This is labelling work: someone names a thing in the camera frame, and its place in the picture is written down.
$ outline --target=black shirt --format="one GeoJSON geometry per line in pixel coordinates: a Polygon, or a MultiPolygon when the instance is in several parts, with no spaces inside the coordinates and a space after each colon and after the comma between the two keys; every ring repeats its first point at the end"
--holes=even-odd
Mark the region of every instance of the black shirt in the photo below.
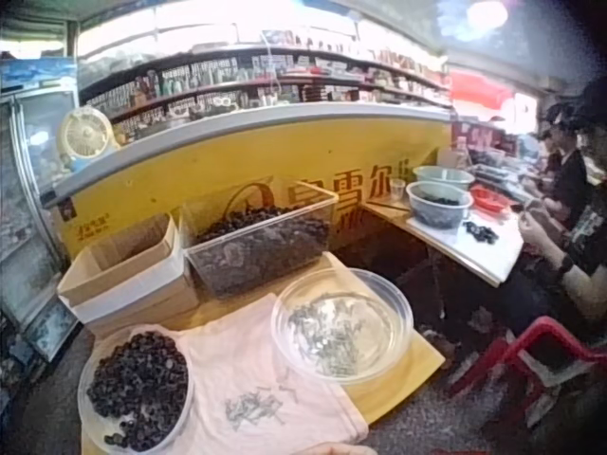
{"type": "Polygon", "coordinates": [[[586,274],[607,266],[607,182],[594,189],[569,239],[565,250],[586,274]]]}
{"type": "Polygon", "coordinates": [[[588,203],[590,184],[587,178],[586,165],[579,150],[572,152],[555,175],[550,197],[571,210],[563,222],[568,229],[576,225],[588,203]]]}
{"type": "Polygon", "coordinates": [[[547,173],[557,173],[562,166],[562,156],[559,152],[555,152],[550,154],[548,157],[548,161],[546,163],[546,172],[547,173]]]}

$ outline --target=hand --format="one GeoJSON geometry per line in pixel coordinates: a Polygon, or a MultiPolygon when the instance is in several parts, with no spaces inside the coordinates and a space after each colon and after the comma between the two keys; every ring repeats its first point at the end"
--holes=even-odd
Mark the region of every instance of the hand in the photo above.
{"type": "Polygon", "coordinates": [[[542,199],[531,199],[524,205],[524,211],[531,211],[533,209],[545,209],[542,199]]]}
{"type": "Polygon", "coordinates": [[[540,223],[529,213],[521,214],[519,218],[519,231],[523,240],[532,246],[542,249],[550,241],[548,234],[540,223]]]}
{"type": "Polygon", "coordinates": [[[310,447],[296,455],[377,455],[370,447],[349,446],[348,444],[326,443],[310,447]]]}
{"type": "Polygon", "coordinates": [[[537,184],[531,180],[528,176],[526,176],[523,179],[523,182],[521,182],[523,184],[523,188],[525,191],[530,192],[531,194],[535,194],[536,192],[538,192],[538,186],[537,184]]]}

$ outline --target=clear plastic bowl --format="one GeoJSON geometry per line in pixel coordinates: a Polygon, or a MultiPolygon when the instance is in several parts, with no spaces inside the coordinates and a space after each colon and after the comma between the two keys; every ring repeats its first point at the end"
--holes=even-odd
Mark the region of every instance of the clear plastic bowl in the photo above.
{"type": "Polygon", "coordinates": [[[414,169],[418,182],[437,182],[453,185],[460,190],[467,190],[474,181],[474,175],[459,169],[442,166],[419,166],[414,169]]]}
{"type": "Polygon", "coordinates": [[[452,185],[434,182],[415,182],[407,187],[409,204],[416,219],[432,228],[458,228],[474,199],[468,191],[452,185]],[[425,198],[445,198],[456,201],[456,206],[440,204],[425,198]]]}
{"type": "Polygon", "coordinates": [[[343,385],[379,376],[411,341],[411,306],[375,273],[328,268],[292,283],[272,312],[272,336],[299,373],[343,385]]]}
{"type": "Polygon", "coordinates": [[[106,453],[110,454],[129,454],[129,455],[153,455],[160,453],[166,449],[175,438],[184,429],[188,415],[190,414],[190,408],[193,401],[193,378],[192,378],[192,361],[188,353],[187,347],[183,345],[181,338],[175,333],[165,329],[159,325],[138,325],[133,327],[126,327],[117,331],[115,334],[105,339],[99,346],[96,346],[93,350],[93,354],[89,357],[86,364],[84,365],[83,373],[80,376],[80,383],[78,384],[78,413],[80,414],[80,420],[83,424],[83,430],[86,435],[95,443],[95,445],[106,453]],[[128,420],[125,417],[118,419],[105,418],[98,415],[93,409],[93,404],[89,399],[86,391],[93,382],[95,371],[102,358],[108,357],[114,351],[116,346],[126,343],[131,337],[136,334],[144,332],[160,332],[166,337],[170,337],[175,340],[175,345],[179,352],[186,358],[186,365],[188,366],[188,392],[186,394],[186,401],[183,405],[183,410],[177,423],[167,435],[164,440],[157,446],[152,447],[150,450],[143,452],[137,452],[130,447],[122,448],[118,446],[109,446],[103,440],[105,435],[112,435],[114,433],[122,434],[123,431],[120,429],[120,422],[128,420]]]}

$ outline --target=desk fan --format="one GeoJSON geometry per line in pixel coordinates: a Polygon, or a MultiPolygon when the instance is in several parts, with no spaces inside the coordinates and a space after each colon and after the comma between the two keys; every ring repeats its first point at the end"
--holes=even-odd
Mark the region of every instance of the desk fan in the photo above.
{"type": "Polygon", "coordinates": [[[107,117],[90,106],[69,112],[57,136],[65,163],[76,172],[103,155],[115,152],[119,145],[107,117]]]}

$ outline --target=plastic container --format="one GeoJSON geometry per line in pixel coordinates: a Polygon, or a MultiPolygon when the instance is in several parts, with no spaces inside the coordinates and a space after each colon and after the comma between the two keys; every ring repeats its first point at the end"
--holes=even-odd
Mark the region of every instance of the plastic container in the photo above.
{"type": "Polygon", "coordinates": [[[184,429],[188,415],[190,414],[192,401],[192,361],[190,360],[188,349],[183,345],[181,338],[177,336],[175,332],[171,332],[159,325],[138,325],[134,327],[127,327],[119,330],[104,340],[100,345],[95,347],[93,354],[91,354],[84,365],[83,372],[80,376],[80,383],[78,384],[78,413],[80,414],[80,420],[83,424],[83,430],[98,448],[110,454],[153,455],[160,452],[164,453],[163,450],[166,449],[184,429]],[[101,417],[93,409],[93,404],[86,394],[86,391],[93,382],[95,371],[97,370],[97,366],[102,358],[110,356],[116,346],[126,343],[134,335],[150,331],[160,332],[162,335],[174,339],[177,349],[186,359],[186,364],[188,366],[188,392],[186,394],[186,401],[183,405],[183,410],[181,411],[181,415],[179,416],[177,423],[167,437],[164,438],[160,444],[152,447],[150,450],[137,452],[130,447],[122,448],[118,446],[109,446],[103,441],[103,437],[107,434],[122,434],[122,430],[120,430],[120,422],[127,419],[124,417],[119,419],[101,417]]]}
{"type": "Polygon", "coordinates": [[[470,194],[474,198],[474,205],[476,207],[494,215],[499,215],[511,205],[507,197],[483,187],[476,186],[472,188],[470,194]]]}
{"type": "Polygon", "coordinates": [[[414,174],[418,182],[446,183],[464,191],[474,181],[471,173],[442,166],[420,166],[414,169],[414,174]]]}
{"type": "Polygon", "coordinates": [[[218,299],[280,278],[328,249],[339,197],[304,182],[268,177],[184,204],[181,245],[218,299]],[[293,211],[199,244],[197,236],[233,211],[277,206],[293,211]]]}
{"type": "Polygon", "coordinates": [[[468,191],[445,183],[415,182],[407,187],[407,193],[414,217],[425,225],[439,229],[459,227],[474,202],[468,191]],[[457,205],[433,202],[428,198],[444,198],[457,205]]]}
{"type": "Polygon", "coordinates": [[[402,196],[405,194],[405,188],[407,187],[407,182],[401,180],[400,178],[391,178],[390,179],[390,198],[393,201],[400,201],[402,196]]]}
{"type": "Polygon", "coordinates": [[[379,275],[329,268],[283,291],[271,327],[278,350],[295,370],[345,385],[392,368],[409,347],[414,318],[405,296],[379,275]]]}

